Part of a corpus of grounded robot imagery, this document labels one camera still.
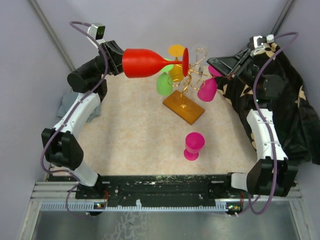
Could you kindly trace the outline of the magenta wine glass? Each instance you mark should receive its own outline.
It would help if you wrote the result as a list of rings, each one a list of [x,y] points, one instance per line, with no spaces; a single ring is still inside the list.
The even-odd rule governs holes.
[[[188,161],[195,161],[199,157],[199,152],[205,146],[206,140],[199,132],[191,132],[185,138],[184,157]]]
[[[214,99],[218,89],[216,78],[222,77],[222,75],[212,66],[208,67],[208,71],[211,74],[211,78],[204,81],[197,93],[198,98],[203,102],[211,102]]]

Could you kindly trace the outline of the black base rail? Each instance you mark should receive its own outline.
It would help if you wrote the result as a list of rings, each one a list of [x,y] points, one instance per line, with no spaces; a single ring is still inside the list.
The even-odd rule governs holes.
[[[214,207],[218,199],[238,201],[248,194],[231,187],[230,174],[99,176],[92,187],[80,185],[76,199],[106,200],[109,207]]]

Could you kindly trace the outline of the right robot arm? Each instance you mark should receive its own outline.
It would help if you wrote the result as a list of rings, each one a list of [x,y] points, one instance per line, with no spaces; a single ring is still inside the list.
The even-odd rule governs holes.
[[[289,162],[273,122],[271,102],[285,87],[285,80],[278,74],[264,74],[267,67],[254,64],[254,52],[249,48],[232,56],[211,57],[206,61],[217,73],[232,83],[243,83],[252,89],[252,100],[242,113],[243,125],[254,136],[257,162],[248,173],[232,172],[230,181],[223,185],[223,192],[235,198],[241,190],[251,195],[286,197],[294,183],[298,167]]]

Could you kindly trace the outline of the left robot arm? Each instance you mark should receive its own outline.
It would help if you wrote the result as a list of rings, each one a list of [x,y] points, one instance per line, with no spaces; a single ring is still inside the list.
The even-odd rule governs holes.
[[[102,178],[85,162],[77,137],[107,94],[105,76],[123,73],[123,54],[115,40],[101,43],[98,56],[67,76],[68,84],[77,95],[73,104],[53,128],[46,128],[41,133],[44,147],[42,161],[73,175],[79,183],[79,190],[95,199],[103,195]]]

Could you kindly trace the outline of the black floral blanket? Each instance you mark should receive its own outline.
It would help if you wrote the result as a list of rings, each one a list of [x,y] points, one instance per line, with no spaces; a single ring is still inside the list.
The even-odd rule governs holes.
[[[243,83],[238,77],[228,79],[216,77],[218,91],[232,105],[244,127],[248,139],[253,142],[251,127],[247,115],[253,103],[253,81],[265,62],[279,50],[276,43],[265,44],[247,66],[248,76]],[[263,75],[278,75],[285,86],[277,99],[270,102],[273,122],[278,140],[289,160],[299,164],[320,163],[320,118],[308,102],[304,92],[303,78],[292,66],[286,55],[281,52],[263,71]]]

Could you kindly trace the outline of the red plastic wine glass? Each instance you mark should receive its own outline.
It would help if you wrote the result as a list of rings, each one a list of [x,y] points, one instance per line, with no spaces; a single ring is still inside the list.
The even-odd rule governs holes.
[[[165,60],[158,53],[144,48],[128,48],[122,57],[122,68],[128,78],[147,78],[160,72],[165,66],[181,65],[182,74],[189,71],[189,50],[183,50],[182,61]]]

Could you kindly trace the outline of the grey cloth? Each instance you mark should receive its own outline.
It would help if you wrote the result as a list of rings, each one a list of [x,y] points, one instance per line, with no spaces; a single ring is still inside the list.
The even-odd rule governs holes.
[[[65,116],[65,114],[68,112],[68,110],[71,108],[71,106],[73,105],[73,103],[75,102],[75,100],[78,97],[78,93],[77,92],[70,92],[70,93],[66,93],[63,97],[62,97],[62,102],[61,102],[61,106],[59,107],[56,116],[59,118],[62,118]],[[92,111],[92,113],[89,115],[89,117],[87,118],[86,122],[90,123],[94,118],[97,118],[101,115],[101,103]]]

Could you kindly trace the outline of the magenta wine glass front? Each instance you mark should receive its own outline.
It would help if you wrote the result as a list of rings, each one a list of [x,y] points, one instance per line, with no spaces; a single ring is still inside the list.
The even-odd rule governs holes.
[[[199,152],[205,146],[206,140],[199,132],[191,132],[185,138],[184,157],[188,161],[195,161],[199,157]]]

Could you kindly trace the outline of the orange plastic wine glass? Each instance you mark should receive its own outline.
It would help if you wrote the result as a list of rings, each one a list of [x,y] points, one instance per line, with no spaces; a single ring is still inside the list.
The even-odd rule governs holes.
[[[180,44],[175,44],[169,47],[168,53],[171,57],[174,57],[174,61],[180,61],[180,57],[183,56],[184,47]],[[173,68],[168,72],[172,77],[174,83],[180,83],[184,79],[181,64],[174,64]]]

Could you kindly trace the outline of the clear wine glass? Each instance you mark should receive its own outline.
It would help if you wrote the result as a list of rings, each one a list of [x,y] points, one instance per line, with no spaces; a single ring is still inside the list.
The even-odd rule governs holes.
[[[202,61],[206,58],[208,50],[204,47],[197,46],[194,50],[195,52],[195,63],[191,65],[191,70],[193,73],[198,74],[202,77],[204,73],[204,67]]]

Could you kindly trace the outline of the green plastic wine glass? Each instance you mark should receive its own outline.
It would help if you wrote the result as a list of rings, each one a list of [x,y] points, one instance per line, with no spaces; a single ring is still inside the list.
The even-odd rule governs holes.
[[[160,70],[160,75],[156,80],[156,91],[161,96],[169,96],[173,92],[173,81],[168,74],[173,69],[174,65],[169,64]]]

